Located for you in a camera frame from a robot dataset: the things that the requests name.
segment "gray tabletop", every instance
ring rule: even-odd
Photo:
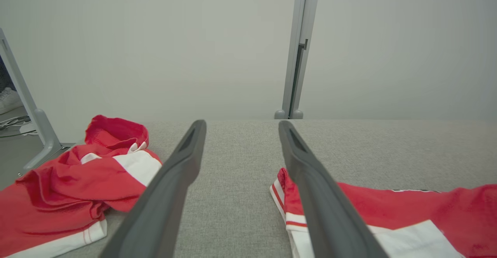
[[[338,182],[375,189],[448,191],[497,182],[497,124],[478,121],[292,120]],[[144,123],[165,161],[191,122]],[[208,121],[200,174],[190,186],[176,256],[291,256],[269,194],[284,166],[278,121]],[[98,256],[108,236],[63,257]]]

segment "white partition panel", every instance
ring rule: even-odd
[[[497,0],[318,0],[304,118],[497,118]]]
[[[0,28],[61,142],[96,114],[270,119],[294,0],[0,0]]]

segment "gray floor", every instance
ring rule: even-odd
[[[23,115],[27,115],[26,110],[24,107],[19,107],[0,115],[0,121]],[[0,136],[9,136],[18,133],[19,127],[9,127],[0,131]],[[17,179],[17,173],[42,149],[43,144],[39,136],[28,135],[0,138],[0,190],[13,184]],[[60,150],[52,158],[59,156],[62,152],[64,150]]]

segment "shoe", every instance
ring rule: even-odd
[[[7,113],[7,111],[12,111],[20,106],[23,106],[21,97],[12,88],[5,88],[0,93],[0,114]]]

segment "black cable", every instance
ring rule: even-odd
[[[15,135],[10,135],[10,136],[0,136],[0,138],[9,138],[9,137],[20,136],[20,135],[24,135],[24,134],[31,133],[31,132],[34,132],[34,131],[36,131],[36,130],[32,130],[32,131],[24,132],[24,133],[19,133],[19,134],[15,134]]]

